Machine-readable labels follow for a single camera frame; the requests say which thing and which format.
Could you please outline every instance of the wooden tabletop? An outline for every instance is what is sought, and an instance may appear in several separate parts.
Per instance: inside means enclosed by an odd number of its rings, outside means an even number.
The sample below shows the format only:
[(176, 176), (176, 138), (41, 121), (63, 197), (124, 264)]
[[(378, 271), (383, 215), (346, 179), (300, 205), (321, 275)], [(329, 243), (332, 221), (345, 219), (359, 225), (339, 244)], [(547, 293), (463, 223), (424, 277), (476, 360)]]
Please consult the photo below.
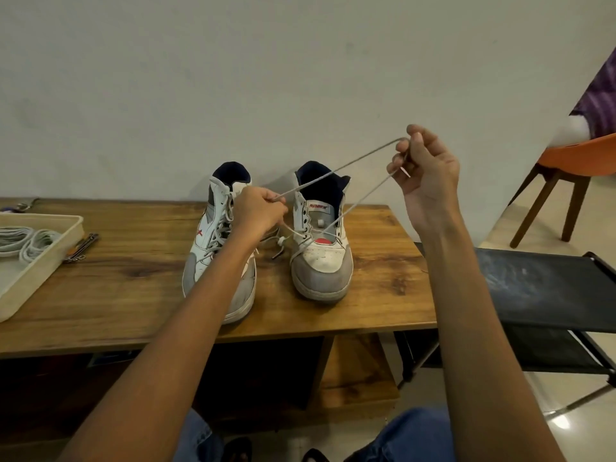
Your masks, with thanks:
[[(87, 258), (61, 265), (9, 320), (0, 357), (143, 347), (182, 301), (184, 261), (202, 202), (42, 200), (32, 212), (84, 217), (100, 240)], [(303, 299), (291, 282), (290, 249), (274, 261), (259, 248), (250, 314), (223, 326), (218, 341), (433, 328), (426, 264), (387, 206), (359, 206), (345, 217), (354, 273), (334, 306)]]

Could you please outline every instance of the purple cloth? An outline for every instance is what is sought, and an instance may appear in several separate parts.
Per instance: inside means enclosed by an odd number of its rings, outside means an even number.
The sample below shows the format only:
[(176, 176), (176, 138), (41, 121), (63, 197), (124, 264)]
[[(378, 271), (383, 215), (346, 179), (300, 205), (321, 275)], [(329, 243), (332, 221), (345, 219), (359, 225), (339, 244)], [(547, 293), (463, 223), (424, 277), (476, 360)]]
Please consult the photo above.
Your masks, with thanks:
[(571, 115), (586, 118), (592, 139), (616, 133), (616, 49), (581, 96)]

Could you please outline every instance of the sneaker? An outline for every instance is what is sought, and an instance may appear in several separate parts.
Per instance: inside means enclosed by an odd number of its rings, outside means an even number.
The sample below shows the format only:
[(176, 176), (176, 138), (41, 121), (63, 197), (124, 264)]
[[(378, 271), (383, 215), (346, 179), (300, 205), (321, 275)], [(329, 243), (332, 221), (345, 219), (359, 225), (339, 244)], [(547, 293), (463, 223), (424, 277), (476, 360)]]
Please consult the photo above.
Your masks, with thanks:
[[(306, 162), (295, 172), (297, 186), (328, 172), (323, 164)], [(320, 233), (342, 215), (349, 182), (350, 177), (333, 174), (295, 193), (293, 225), (302, 235), (293, 235), (297, 248), (291, 256), (291, 277), (297, 291), (310, 300), (335, 303), (349, 289), (353, 257), (343, 219)]]
[[(227, 240), (232, 230), (234, 198), (250, 184), (250, 174), (237, 162), (225, 162), (212, 174), (208, 207), (199, 221), (195, 241), (184, 266), (182, 275), (184, 296), (188, 295)], [(257, 268), (254, 256), (250, 256), (223, 324), (239, 321), (248, 314), (254, 302), (256, 280)]]

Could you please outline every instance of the table leg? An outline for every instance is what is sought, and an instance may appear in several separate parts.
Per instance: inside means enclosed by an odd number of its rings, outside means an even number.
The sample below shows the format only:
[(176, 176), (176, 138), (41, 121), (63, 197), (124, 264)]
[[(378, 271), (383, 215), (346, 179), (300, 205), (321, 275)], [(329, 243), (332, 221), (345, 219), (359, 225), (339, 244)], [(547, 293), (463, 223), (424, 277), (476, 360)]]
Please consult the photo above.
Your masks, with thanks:
[(308, 396), (306, 400), (306, 407), (309, 407), (313, 404), (315, 397), (319, 392), (319, 386), (321, 384), (321, 380), (323, 379), (323, 372), (325, 371), (325, 365), (327, 365), (327, 360), (329, 359), (329, 353), (331, 352), (331, 347), (334, 344), (335, 336), (323, 336), (321, 339), (321, 347), (319, 351), (319, 357), (317, 359), (317, 363), (314, 368), (314, 373), (312, 375), (312, 384), (310, 390), (308, 391)]

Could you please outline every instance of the fingernail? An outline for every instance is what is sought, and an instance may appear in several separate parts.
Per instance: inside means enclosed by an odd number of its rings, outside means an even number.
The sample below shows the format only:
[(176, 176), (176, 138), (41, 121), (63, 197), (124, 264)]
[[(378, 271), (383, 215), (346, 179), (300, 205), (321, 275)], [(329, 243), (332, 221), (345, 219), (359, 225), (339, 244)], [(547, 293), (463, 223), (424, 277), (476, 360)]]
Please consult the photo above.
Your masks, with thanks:
[(421, 133), (414, 133), (411, 138), (413, 138), (413, 141), (418, 142), (420, 144), (423, 144), (423, 136), (421, 135)]

